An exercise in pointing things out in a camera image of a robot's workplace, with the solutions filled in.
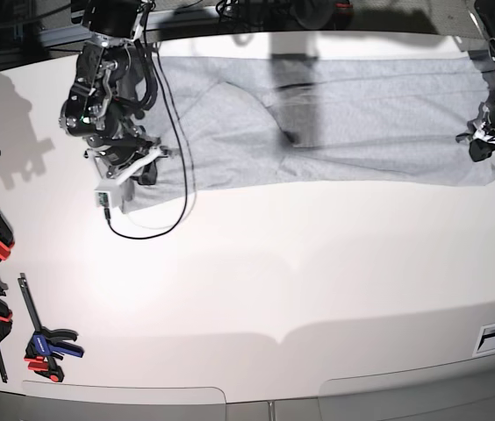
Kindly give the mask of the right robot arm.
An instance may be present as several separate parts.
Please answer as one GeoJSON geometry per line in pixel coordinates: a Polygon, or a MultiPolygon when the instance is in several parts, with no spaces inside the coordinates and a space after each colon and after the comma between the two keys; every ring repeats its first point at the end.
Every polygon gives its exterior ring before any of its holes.
{"type": "Polygon", "coordinates": [[[106,166],[106,177],[124,171],[143,186],[157,181],[152,153],[166,155],[133,120],[155,103],[158,84],[152,58],[140,41],[153,1],[89,1],[82,26],[90,31],[78,54],[75,79],[62,105],[59,125],[83,139],[106,166]]]}

